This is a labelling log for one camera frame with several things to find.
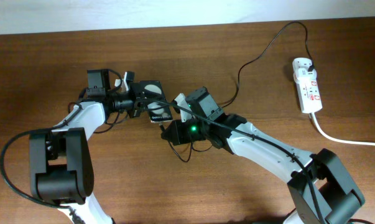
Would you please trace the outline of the black smartphone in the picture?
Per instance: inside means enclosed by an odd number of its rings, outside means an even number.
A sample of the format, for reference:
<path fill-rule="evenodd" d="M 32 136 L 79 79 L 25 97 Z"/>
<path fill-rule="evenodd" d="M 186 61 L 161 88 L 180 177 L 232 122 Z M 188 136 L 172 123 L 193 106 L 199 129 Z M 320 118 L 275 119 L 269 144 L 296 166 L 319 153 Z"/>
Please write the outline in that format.
<path fill-rule="evenodd" d="M 158 80 L 140 81 L 139 84 L 143 87 L 144 96 L 147 99 L 154 99 L 144 103 L 152 123 L 169 122 L 173 120 L 169 106 L 161 103 L 167 101 L 162 85 Z"/>

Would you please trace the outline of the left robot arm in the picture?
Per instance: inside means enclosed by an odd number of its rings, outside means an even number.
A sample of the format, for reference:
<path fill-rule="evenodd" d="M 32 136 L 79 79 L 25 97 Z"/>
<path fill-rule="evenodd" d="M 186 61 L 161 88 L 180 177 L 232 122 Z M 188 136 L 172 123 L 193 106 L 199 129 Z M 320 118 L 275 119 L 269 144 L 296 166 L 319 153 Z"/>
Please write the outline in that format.
<path fill-rule="evenodd" d="M 72 223 L 114 223 L 95 197 L 95 175 L 88 140 L 111 114 L 133 115 L 142 95 L 134 72 L 109 84 L 111 69 L 89 70 L 88 86 L 68 105 L 68 114 L 52 128 L 29 134 L 30 191 Z"/>

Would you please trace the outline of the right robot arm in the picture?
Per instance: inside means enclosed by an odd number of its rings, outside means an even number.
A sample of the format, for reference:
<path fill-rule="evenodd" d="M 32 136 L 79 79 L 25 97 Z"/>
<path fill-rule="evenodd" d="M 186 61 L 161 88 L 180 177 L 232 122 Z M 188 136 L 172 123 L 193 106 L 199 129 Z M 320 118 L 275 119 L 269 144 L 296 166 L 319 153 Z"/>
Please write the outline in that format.
<path fill-rule="evenodd" d="M 334 152 L 314 154 L 266 135 L 246 118 L 226 114 L 205 87 L 179 94 L 169 106 L 181 118 L 171 122 L 162 139 L 174 145 L 209 140 L 287 184 L 295 209 L 284 223 L 348 223 L 364 205 L 363 193 Z"/>

